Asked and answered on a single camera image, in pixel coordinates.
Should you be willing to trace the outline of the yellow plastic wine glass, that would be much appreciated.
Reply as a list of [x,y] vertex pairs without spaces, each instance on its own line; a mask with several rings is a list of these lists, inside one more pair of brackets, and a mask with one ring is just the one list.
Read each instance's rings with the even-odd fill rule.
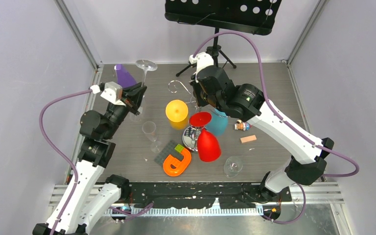
[[165,108],[165,115],[172,128],[183,130],[188,125],[189,109],[181,100],[170,101]]

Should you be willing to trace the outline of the clear wine glass with label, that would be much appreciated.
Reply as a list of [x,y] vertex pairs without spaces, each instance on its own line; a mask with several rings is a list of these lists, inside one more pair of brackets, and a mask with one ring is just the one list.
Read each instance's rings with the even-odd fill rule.
[[159,140],[157,133],[157,126],[152,121],[147,121],[142,125],[142,131],[145,136],[151,141],[151,150],[154,153],[159,153],[162,150],[162,142]]

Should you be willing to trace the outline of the blue plastic wine glass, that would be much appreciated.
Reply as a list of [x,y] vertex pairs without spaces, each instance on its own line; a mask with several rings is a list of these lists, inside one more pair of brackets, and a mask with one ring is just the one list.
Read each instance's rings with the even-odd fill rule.
[[211,109],[210,114],[211,121],[205,128],[215,136],[223,135],[228,125],[228,116],[215,108]]

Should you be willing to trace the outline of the chrome wine glass rack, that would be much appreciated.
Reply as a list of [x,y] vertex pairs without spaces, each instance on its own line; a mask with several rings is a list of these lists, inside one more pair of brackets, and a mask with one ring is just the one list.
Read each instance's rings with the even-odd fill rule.
[[[167,85],[168,90],[173,94],[177,93],[178,88],[176,87],[176,83],[179,83],[190,95],[190,100],[187,101],[186,104],[192,104],[195,108],[195,113],[200,112],[201,108],[198,107],[193,94],[180,80],[171,80]],[[189,125],[183,132],[182,142],[184,146],[193,153],[198,153],[198,137],[201,134],[202,129],[202,127],[193,127],[192,125]]]

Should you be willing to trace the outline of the red plastic wine glass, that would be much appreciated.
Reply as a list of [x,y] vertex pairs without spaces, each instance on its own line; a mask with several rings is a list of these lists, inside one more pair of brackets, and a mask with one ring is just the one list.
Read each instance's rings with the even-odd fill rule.
[[222,153],[216,136],[205,128],[211,119],[212,116],[208,112],[198,112],[189,119],[190,125],[196,130],[200,130],[200,134],[197,138],[197,150],[199,158],[203,162],[213,162],[217,160]]

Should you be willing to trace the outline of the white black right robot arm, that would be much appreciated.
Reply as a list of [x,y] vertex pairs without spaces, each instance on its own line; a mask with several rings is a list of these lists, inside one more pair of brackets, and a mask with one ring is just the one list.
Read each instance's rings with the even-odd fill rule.
[[330,138],[320,139],[309,134],[282,114],[264,93],[252,84],[235,85],[226,72],[215,65],[206,66],[191,76],[190,85],[197,105],[211,105],[231,118],[237,118],[260,129],[291,154],[286,164],[264,176],[258,193],[266,201],[274,200],[286,187],[298,183],[309,186],[325,171]]

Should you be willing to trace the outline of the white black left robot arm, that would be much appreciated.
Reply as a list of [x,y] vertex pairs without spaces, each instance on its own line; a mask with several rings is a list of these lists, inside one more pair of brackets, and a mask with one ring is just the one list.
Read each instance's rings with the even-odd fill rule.
[[[57,98],[40,112],[39,126],[48,144],[71,166],[73,176],[60,202],[45,223],[35,225],[34,235],[88,235],[115,202],[124,203],[131,195],[129,180],[112,174],[98,194],[88,199],[98,178],[107,167],[116,144],[113,135],[129,113],[139,115],[147,87],[139,82],[123,88],[116,82],[92,85],[88,90]],[[43,125],[47,108],[67,98],[83,94],[99,94],[108,101],[106,112],[86,111],[80,118],[79,133],[84,137],[75,163],[49,139]]]

